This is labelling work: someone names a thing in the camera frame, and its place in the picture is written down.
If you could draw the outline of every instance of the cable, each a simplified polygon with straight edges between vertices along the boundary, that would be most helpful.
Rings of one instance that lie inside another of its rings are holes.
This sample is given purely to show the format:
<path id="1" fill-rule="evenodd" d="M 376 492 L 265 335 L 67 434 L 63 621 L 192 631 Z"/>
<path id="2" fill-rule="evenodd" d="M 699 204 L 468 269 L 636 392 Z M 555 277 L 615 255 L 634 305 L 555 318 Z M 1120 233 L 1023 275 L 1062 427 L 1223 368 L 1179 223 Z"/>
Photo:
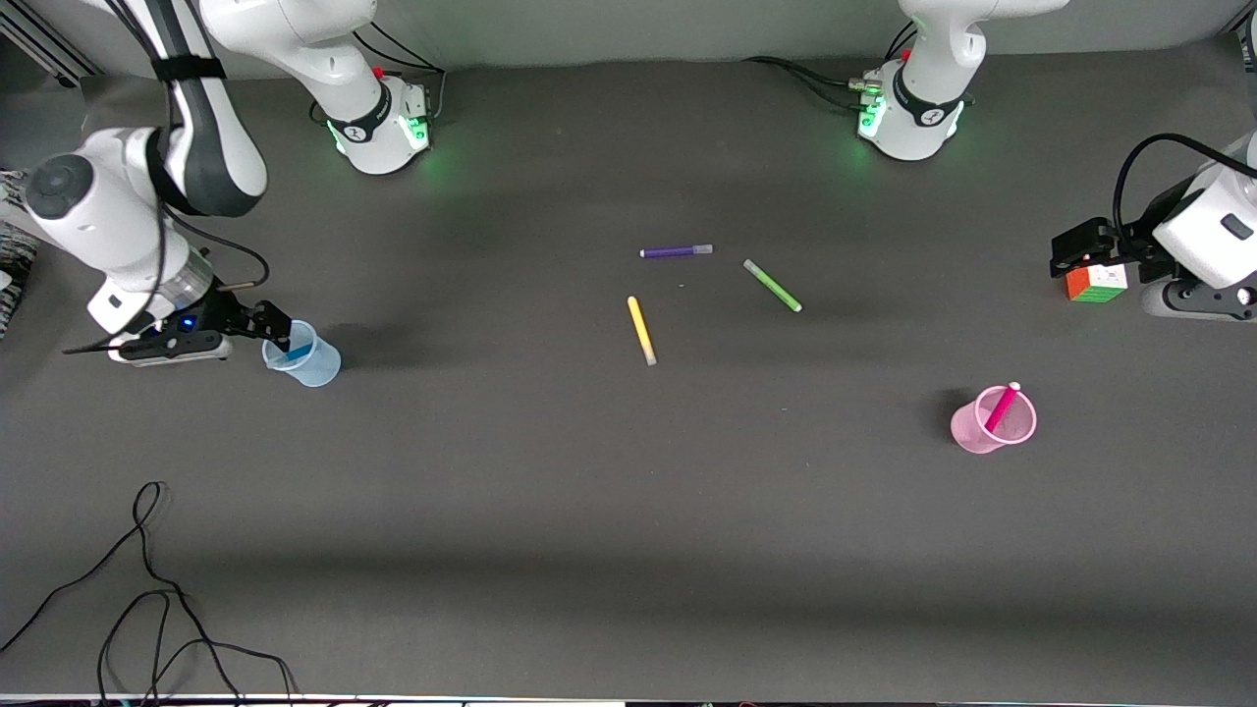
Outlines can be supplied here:
<path id="1" fill-rule="evenodd" d="M 243 654 L 250 655 L 253 658 L 261 658 L 264 660 L 270 660 L 270 662 L 275 663 L 279 667 L 279 674 L 280 674 L 280 677 L 284 679 L 284 693 L 288 696 L 288 704 L 289 704 L 289 707 L 292 707 L 292 704 L 293 704 L 293 692 L 297 689 L 297 678 L 293 676 L 293 669 L 288 667 L 288 663 L 284 662 L 283 658 L 280 658 L 278 655 L 272 655 L 270 653 L 263 653 L 260 650 L 251 650 L 249 648 L 243 648 L 240 645 L 233 645 L 230 643 L 222 643 L 222 642 L 219 642 L 219 640 L 210 642 L 210 643 L 212 643 L 215 648 L 222 648 L 222 649 L 226 649 L 226 650 L 234 650 L 236 653 L 243 653 Z M 189 648 L 191 648 L 194 645 L 201 645 L 201 644 L 205 644 L 205 639 L 194 638 L 192 640 L 189 640 L 184 645 L 180 645 L 178 649 L 176 649 L 175 653 L 171 654 L 170 659 L 166 660 L 166 664 L 162 665 L 161 671 L 156 673 L 157 674 L 157 679 L 153 681 L 152 687 L 150 687 L 148 689 L 153 691 L 157 687 L 157 683 L 161 682 L 161 678 L 163 678 L 166 676 L 166 672 L 170 671 L 170 668 L 175 663 L 175 659 L 178 658 L 180 654 L 184 653 L 184 650 L 187 650 Z M 145 699 L 147 699 L 147 698 L 148 698 L 148 693 L 146 692 L 145 693 Z"/>
<path id="2" fill-rule="evenodd" d="M 416 54 L 415 52 L 412 52 L 410 49 L 410 47 L 406 47 L 401 42 L 397 42 L 396 39 L 393 39 L 393 35 L 391 35 L 387 31 L 385 31 L 385 28 L 382 28 L 378 24 L 376 24 L 375 20 L 371 20 L 371 28 L 375 29 L 376 31 L 378 31 L 380 35 L 383 36 L 385 39 L 387 39 L 388 42 L 392 42 L 402 52 L 405 52 L 405 53 L 410 54 L 411 57 L 419 59 L 421 63 L 424 63 L 425 65 L 427 65 L 427 68 L 432 69 L 436 73 L 441 73 L 441 74 L 445 73 L 445 69 L 442 69 L 442 68 L 437 67 L 436 64 L 429 62 L 427 59 L 420 57 L 419 54 Z"/>
<path id="3" fill-rule="evenodd" d="M 157 50 L 153 48 L 152 43 L 148 42 L 148 36 L 145 35 L 143 30 L 140 28 L 140 21 L 136 20 L 136 15 L 132 14 L 131 8 L 121 4 L 118 0 L 106 0 L 106 4 L 109 6 L 111 10 L 113 10 L 113 14 L 117 15 L 118 20 L 127 29 L 127 31 L 131 33 L 131 36 L 133 36 L 136 39 L 136 42 L 140 43 L 140 45 L 145 50 L 145 54 L 148 57 L 148 60 L 150 62 L 158 60 L 160 57 L 157 55 Z M 171 111 L 172 111 L 172 106 L 171 106 L 171 101 L 170 101 L 170 86 L 167 84 L 167 91 L 166 91 L 166 116 L 167 116 L 166 117 L 166 130 L 167 130 L 167 135 L 170 133 L 170 127 L 171 127 L 171 120 L 170 120 Z M 117 346 L 111 346 L 109 343 L 114 338 L 117 338 L 118 336 L 123 335 L 128 328 L 131 328 L 136 323 L 136 321 L 141 317 L 141 315 L 145 315 L 146 312 L 148 312 L 148 307 L 153 303 L 153 299 L 157 298 L 157 292 L 161 289 L 161 278 L 162 278 L 162 274 L 166 272 L 166 223 L 161 218 L 162 201 L 161 201 L 160 196 L 157 198 L 157 206 L 158 206 L 158 209 L 157 209 L 157 274 L 156 274 L 156 277 L 153 277 L 153 286 L 148 291 L 148 296 L 145 298 L 143 306 L 140 307 L 140 309 L 137 309 L 136 313 L 132 315 L 129 320 L 127 320 L 127 323 L 122 325 L 122 327 L 118 328 L 118 331 L 116 331 L 113 333 L 109 333 L 109 335 L 106 335 L 102 338 L 99 338 L 96 342 L 89 343 L 87 346 L 78 346 L 78 347 L 74 347 L 74 348 L 65 348 L 65 350 L 62 351 L 62 353 L 64 353 L 67 356 L 74 356 L 74 355 L 78 355 L 78 353 L 98 353 L 98 352 L 102 352 L 102 351 L 114 351 L 118 347 Z"/>
<path id="4" fill-rule="evenodd" d="M 118 541 L 114 542 L 112 547 L 109 547 L 109 550 L 104 554 L 104 556 L 101 557 L 101 560 L 96 565 L 92 565 L 91 570 L 83 572 L 78 579 L 68 581 L 68 582 L 63 584 L 62 586 L 58 586 L 57 589 L 49 591 L 48 596 L 45 596 L 44 600 L 35 609 L 35 613 L 31 614 L 29 619 L 26 619 L 26 623 L 23 624 L 21 628 L 18 629 L 11 637 L 9 637 L 9 640 L 6 640 L 4 643 L 4 645 L 0 645 L 0 655 L 4 655 L 4 653 L 6 650 L 9 650 L 9 648 L 13 647 L 13 644 L 16 643 L 19 638 L 21 638 L 21 634 L 26 633 L 26 629 L 29 629 L 31 626 L 31 624 L 35 623 L 35 619 L 38 619 L 39 615 L 44 613 L 44 609 L 48 608 L 48 605 L 53 601 L 53 599 L 57 598 L 58 594 L 65 591 L 67 589 L 77 585 L 78 582 L 83 581 L 83 580 L 93 576 L 98 571 L 101 571 L 101 567 L 103 567 L 106 564 L 108 564 L 109 560 L 113 559 L 113 555 L 118 551 L 118 548 L 122 547 L 122 545 L 124 542 L 127 542 L 128 540 L 131 540 L 131 537 L 133 535 L 136 535 L 137 532 L 140 532 L 140 526 L 142 523 L 145 523 L 145 522 L 148 521 L 148 516 L 152 515 L 153 508 L 148 508 L 148 511 L 143 515 L 143 517 L 140 520 L 140 522 L 136 523 L 136 526 L 133 528 L 131 528 L 129 531 L 127 531 L 126 535 L 123 535 L 122 537 L 119 537 Z"/>
<path id="5" fill-rule="evenodd" d="M 445 79 L 449 78 L 449 72 L 441 72 L 441 86 L 436 89 L 436 111 L 432 112 L 431 120 L 441 117 L 441 111 L 445 109 Z"/>
<path id="6" fill-rule="evenodd" d="M 431 65 L 416 64 L 414 62 L 407 62 L 405 59 L 398 59 L 397 57 L 391 57 L 388 54 L 385 54 L 383 52 L 381 52 L 381 50 L 376 49 L 375 47 L 372 47 L 371 44 L 368 44 L 366 39 L 362 39 L 362 35 L 358 34 L 358 30 L 353 30 L 349 34 L 352 34 L 353 38 L 357 39 L 358 43 L 362 44 L 368 52 L 371 52 L 372 54 L 376 54 L 378 57 L 382 57 L 385 59 L 388 59 L 390 62 L 392 62 L 395 64 L 401 64 L 403 67 L 410 67 L 412 69 L 419 69 L 419 70 L 422 70 L 422 72 L 441 73 L 444 70 L 444 69 L 437 69 L 437 68 L 431 67 Z"/>
<path id="7" fill-rule="evenodd" d="M 916 36 L 916 23 L 909 21 L 906 25 L 904 25 L 903 29 L 899 30 L 899 34 L 895 35 L 895 39 L 890 40 L 890 48 L 886 49 L 886 55 L 882 58 L 882 60 L 889 62 L 890 58 L 895 55 L 895 52 L 899 52 L 905 44 L 911 42 L 914 36 Z"/>
<path id="8" fill-rule="evenodd" d="M 1244 24 L 1248 21 L 1248 18 L 1251 16 L 1252 13 L 1241 14 L 1238 18 L 1236 18 L 1236 21 L 1231 24 L 1227 31 L 1239 31 L 1239 28 L 1244 26 Z"/>
<path id="9" fill-rule="evenodd" d="M 1177 132 L 1160 132 L 1145 138 L 1130 151 L 1130 155 L 1126 156 L 1126 161 L 1121 164 L 1121 170 L 1117 171 L 1117 184 L 1112 190 L 1112 223 L 1117 229 L 1117 238 L 1128 247 L 1130 245 L 1130 235 L 1128 234 L 1126 226 L 1121 220 L 1121 199 L 1126 191 L 1126 177 L 1130 175 L 1130 167 L 1135 164 L 1135 160 L 1139 159 L 1139 155 L 1143 153 L 1143 151 L 1150 145 L 1155 145 L 1156 142 L 1177 142 L 1199 152 L 1200 155 L 1204 155 L 1205 157 L 1209 157 L 1224 167 L 1234 170 L 1249 179 L 1257 179 L 1257 169 L 1249 167 L 1239 160 L 1229 157 L 1203 142 L 1187 137 L 1185 135 L 1179 135 Z"/>
<path id="10" fill-rule="evenodd" d="M 254 288 L 254 287 L 259 287 L 263 283 L 265 283 L 268 279 L 270 279 L 270 263 L 268 263 L 266 259 L 263 258 L 261 254 L 258 253 L 256 250 L 254 250 L 251 248 L 248 248 L 245 245 L 240 245 L 239 243 L 236 243 L 234 240 L 230 240 L 230 239 L 226 239 L 226 238 L 222 238 L 221 235 L 214 235 L 212 233 L 206 233 L 206 231 L 204 231 L 204 230 L 194 226 L 192 224 L 185 221 L 182 219 L 182 216 L 180 216 L 178 214 L 176 214 L 170 208 L 170 205 L 165 205 L 163 204 L 162 205 L 162 210 L 166 211 L 166 215 L 170 216 L 171 220 L 173 220 L 176 224 L 184 226 L 185 229 L 195 233 L 196 235 L 199 235 L 199 237 L 201 237 L 201 238 L 204 238 L 204 239 L 206 239 L 206 240 L 209 240 L 211 243 L 217 243 L 219 245 L 225 245 L 228 248 L 233 248 L 235 250 L 239 250 L 239 252 L 244 253 L 245 255 L 249 255 L 254 260 L 258 260 L 258 264 L 261 265 L 261 277 L 260 278 L 258 278 L 255 281 L 249 281 L 249 282 L 239 282 L 239 283 L 235 283 L 235 284 L 224 284 L 224 286 L 219 287 L 219 292 L 238 292 L 238 291 L 241 291 L 241 289 L 250 289 L 250 288 Z"/>
<path id="11" fill-rule="evenodd" d="M 326 122 L 327 118 L 323 118 L 322 121 L 318 120 L 318 118 L 316 118 L 314 117 L 314 108 L 318 108 L 318 101 L 310 101 L 310 107 L 309 107 L 308 111 L 305 111 L 305 117 L 309 118 L 309 121 L 312 123 L 317 125 L 317 126 L 326 126 L 327 125 L 327 122 Z"/>
<path id="12" fill-rule="evenodd" d="M 827 77 L 822 73 L 813 72 L 812 69 L 799 64 L 798 62 L 791 62 L 789 59 L 782 59 L 779 57 L 748 57 L 743 62 L 752 62 L 755 64 L 772 64 L 774 67 L 781 67 L 788 72 L 798 72 L 807 78 L 823 83 L 825 86 L 833 86 L 836 88 L 846 88 L 847 82 L 832 77 Z"/>
<path id="13" fill-rule="evenodd" d="M 743 60 L 744 62 L 757 63 L 757 64 L 771 64 L 771 65 L 774 65 L 774 67 L 781 67 L 782 69 L 786 70 L 786 73 L 788 73 L 789 75 L 792 75 L 796 79 L 798 79 L 798 82 L 802 83 L 804 88 L 807 88 L 808 91 L 811 91 L 817 98 L 820 98 L 821 101 L 825 101 L 826 103 L 828 103 L 831 106 L 836 106 L 836 107 L 846 109 L 846 111 L 854 111 L 856 113 L 859 113 L 860 111 L 864 109 L 862 106 L 859 106 L 856 103 L 845 103 L 842 101 L 838 101 L 837 98 L 835 98 L 835 97 L 825 93 L 823 91 L 821 91 L 821 88 L 818 86 L 813 84 L 812 81 L 808 81 L 808 79 L 813 79 L 813 81 L 821 82 L 821 83 L 823 83 L 826 86 L 831 86 L 831 87 L 840 87 L 841 86 L 841 87 L 846 88 L 847 82 L 845 82 L 845 81 L 840 82 L 838 79 L 830 78 L 830 77 L 827 77 L 825 74 L 816 73 L 812 69 L 808 69 L 807 67 L 803 67 L 803 65 L 797 64 L 794 62 L 791 62 L 788 59 L 779 59 L 777 57 L 750 57 L 750 58 L 743 59 Z"/>
<path id="14" fill-rule="evenodd" d="M 127 531 L 122 537 L 119 537 L 113 543 L 113 546 L 109 547 L 109 550 L 104 554 L 104 556 L 101 557 L 101 560 L 92 566 L 91 570 L 84 572 L 78 579 L 67 582 L 50 591 L 48 596 L 43 600 L 43 603 L 40 603 L 40 605 L 35 609 L 34 614 L 31 614 L 30 618 L 26 619 L 26 623 L 24 623 L 21 628 L 19 628 L 18 632 L 14 633 L 8 642 L 5 642 L 4 647 L 0 647 L 0 655 L 3 655 L 6 650 L 9 650 L 9 648 L 19 638 L 21 638 L 23 634 L 26 633 L 26 630 L 35 623 L 35 620 L 43 614 L 44 609 L 52 603 L 53 599 L 57 598 L 58 594 L 93 576 L 97 571 L 101 570 L 101 567 L 103 567 L 114 556 L 114 554 L 118 551 L 119 547 L 122 547 L 123 543 L 126 543 L 133 536 L 138 535 L 141 557 L 143 560 L 145 571 L 148 574 L 151 579 L 163 584 L 165 587 L 152 589 L 138 594 L 134 599 L 131 600 L 129 604 L 127 604 L 127 608 L 123 609 L 122 614 L 109 628 L 109 633 L 106 635 L 104 642 L 101 645 L 101 650 L 97 654 L 97 663 L 96 663 L 96 678 L 97 678 L 97 688 L 101 696 L 101 704 L 102 706 L 108 704 L 108 694 L 104 687 L 104 667 L 108 662 L 109 649 L 113 647 L 113 640 L 114 638 L 117 638 L 118 630 L 122 628 L 122 624 L 126 623 L 127 618 L 132 614 L 132 611 L 134 611 L 141 604 L 143 604 L 146 600 L 151 598 L 160 598 L 162 600 L 162 615 L 161 615 L 161 621 L 158 623 L 157 626 L 157 642 L 156 642 L 156 648 L 153 650 L 153 662 L 150 673 L 150 687 L 146 691 L 143 699 L 140 702 L 140 707 L 148 707 L 150 704 L 157 706 L 161 703 L 161 692 L 158 689 L 158 684 L 162 677 L 166 676 L 166 672 L 173 664 L 175 659 L 184 653 L 184 650 L 186 650 L 192 645 L 200 645 L 200 644 L 204 644 L 205 647 L 209 648 L 210 657 L 214 660 L 214 665 L 219 674 L 219 678 L 222 681 L 222 684 L 231 691 L 231 694 L 236 698 L 238 703 L 240 699 L 244 698 L 244 694 L 240 692 L 239 688 L 236 688 L 236 686 L 231 682 L 231 678 L 226 674 L 226 671 L 222 667 L 221 658 L 219 657 L 219 649 L 233 650 L 236 653 L 241 653 L 254 658 L 261 658 L 275 663 L 280 669 L 282 677 L 284 679 L 285 694 L 288 696 L 289 706 L 292 706 L 292 696 L 294 688 L 297 688 L 297 678 L 293 676 L 292 668 L 288 665 L 288 663 L 284 662 L 283 658 L 279 658 L 278 655 L 273 655 L 270 653 L 263 653 L 260 650 L 253 650 L 249 648 L 243 648 L 240 645 L 234 645 L 230 643 L 222 643 L 211 639 L 209 634 L 206 634 L 205 625 L 201 623 L 200 616 L 197 616 L 196 613 L 192 610 L 192 608 L 189 605 L 187 594 L 184 591 L 182 586 L 180 586 L 178 582 L 157 574 L 157 570 L 153 567 L 152 555 L 148 546 L 147 522 L 157 508 L 157 503 L 161 499 L 162 488 L 163 486 L 160 482 L 148 482 L 142 487 L 140 487 L 140 491 L 136 493 L 134 501 L 132 501 L 131 503 L 131 520 L 133 522 L 131 530 Z M 147 507 L 143 506 L 146 496 L 151 496 Z M 178 601 L 180 608 L 187 615 L 189 620 L 191 620 L 200 638 L 195 638 L 181 645 L 177 650 L 175 650 L 173 654 L 171 654 L 171 657 L 162 665 L 161 648 L 162 648 L 162 642 L 165 639 L 166 623 L 170 616 L 172 596 Z M 153 696 L 153 701 L 151 703 L 148 701 L 150 694 Z"/>

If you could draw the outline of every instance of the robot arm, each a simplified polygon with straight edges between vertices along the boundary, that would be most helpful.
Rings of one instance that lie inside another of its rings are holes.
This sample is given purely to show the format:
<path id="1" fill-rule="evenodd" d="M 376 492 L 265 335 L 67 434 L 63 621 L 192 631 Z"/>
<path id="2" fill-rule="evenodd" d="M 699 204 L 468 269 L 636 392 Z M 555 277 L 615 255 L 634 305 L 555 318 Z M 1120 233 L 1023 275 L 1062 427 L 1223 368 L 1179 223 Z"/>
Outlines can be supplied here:
<path id="1" fill-rule="evenodd" d="M 1156 142 L 1213 157 L 1119 228 L 1121 190 L 1135 157 Z M 1131 151 L 1117 180 L 1114 219 L 1090 219 L 1052 239 L 1052 277 L 1091 265 L 1139 263 L 1146 312 L 1165 317 L 1257 321 L 1257 133 L 1226 153 L 1174 133 Z"/>
<path id="2" fill-rule="evenodd" d="M 107 350 L 142 366 L 226 357 L 226 335 L 270 338 L 287 350 L 287 316 L 266 302 L 243 307 L 163 213 L 168 204 L 241 215 L 266 186 L 265 164 L 231 107 L 196 15 L 186 0 L 84 1 L 116 13 L 142 40 L 181 121 L 168 136 L 158 128 L 97 131 L 26 182 L 26 208 L 41 235 L 106 276 L 88 312 L 109 340 L 80 351 Z"/>
<path id="3" fill-rule="evenodd" d="M 215 39 L 302 82 L 327 113 L 337 148 L 357 170 L 381 175 L 426 150 L 430 126 L 424 88 L 377 78 L 344 40 L 375 13 L 375 0 L 201 0 Z"/>
<path id="4" fill-rule="evenodd" d="M 189 214 L 249 213 L 266 190 L 266 165 L 231 106 L 222 67 L 192 9 L 185 0 L 84 1 L 111 14 L 112 1 L 134 18 L 178 109 L 161 170 L 175 191 L 158 180 L 162 199 Z"/>
<path id="5" fill-rule="evenodd" d="M 891 89 L 859 135 L 896 160 L 924 160 L 955 133 L 960 97 L 987 57 L 978 23 L 1058 10 L 1070 0 L 899 0 L 916 25 L 910 59 L 891 58 L 865 73 Z"/>

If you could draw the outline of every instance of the pink marker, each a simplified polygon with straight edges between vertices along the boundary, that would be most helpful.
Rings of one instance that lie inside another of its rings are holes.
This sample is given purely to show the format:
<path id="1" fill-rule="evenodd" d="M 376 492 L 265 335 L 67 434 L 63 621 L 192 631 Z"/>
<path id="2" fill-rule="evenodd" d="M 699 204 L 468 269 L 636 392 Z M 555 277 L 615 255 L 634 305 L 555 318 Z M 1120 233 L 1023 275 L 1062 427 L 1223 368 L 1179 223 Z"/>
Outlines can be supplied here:
<path id="1" fill-rule="evenodd" d="M 991 416 L 987 418 L 987 431 L 996 434 L 996 426 L 999 420 L 1004 419 L 1004 414 L 1008 413 L 1008 408 L 1012 406 L 1013 400 L 1017 399 L 1017 391 L 1021 390 L 1019 382 L 1011 382 L 1008 387 L 1004 389 L 1004 394 L 999 396 L 999 403 L 996 403 L 996 409 L 991 411 Z"/>

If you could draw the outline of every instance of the plastic cup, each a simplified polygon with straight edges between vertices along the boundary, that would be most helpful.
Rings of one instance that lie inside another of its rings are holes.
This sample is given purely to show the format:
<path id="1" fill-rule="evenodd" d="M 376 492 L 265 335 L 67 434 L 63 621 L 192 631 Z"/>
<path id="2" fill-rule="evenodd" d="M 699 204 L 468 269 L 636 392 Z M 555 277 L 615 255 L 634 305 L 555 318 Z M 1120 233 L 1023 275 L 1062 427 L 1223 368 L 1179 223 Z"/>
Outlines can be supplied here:
<path id="1" fill-rule="evenodd" d="M 319 338 L 307 322 L 293 320 L 288 340 L 287 352 L 269 341 L 261 342 L 261 360 L 268 369 L 283 371 L 305 387 L 327 385 L 341 371 L 341 352 Z"/>
<path id="2" fill-rule="evenodd" d="M 989 454 L 1008 444 L 1021 444 L 1035 434 L 1035 428 L 1038 425 L 1035 405 L 1019 390 L 1004 418 L 996 425 L 996 431 L 987 431 L 987 418 L 996 409 L 1003 392 L 1004 386 L 1002 385 L 988 387 L 978 395 L 977 400 L 952 415 L 952 438 L 965 452 Z"/>

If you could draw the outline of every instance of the purple marker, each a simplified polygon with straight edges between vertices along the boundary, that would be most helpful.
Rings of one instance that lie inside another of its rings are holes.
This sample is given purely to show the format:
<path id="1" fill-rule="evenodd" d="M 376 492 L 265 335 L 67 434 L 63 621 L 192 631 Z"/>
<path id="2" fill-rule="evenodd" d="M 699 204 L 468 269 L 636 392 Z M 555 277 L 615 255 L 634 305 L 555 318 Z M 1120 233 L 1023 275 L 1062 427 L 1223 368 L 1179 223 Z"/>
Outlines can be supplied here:
<path id="1" fill-rule="evenodd" d="M 645 248 L 642 258 L 678 258 L 680 255 L 706 255 L 711 253 L 710 245 L 680 245 L 678 248 Z"/>

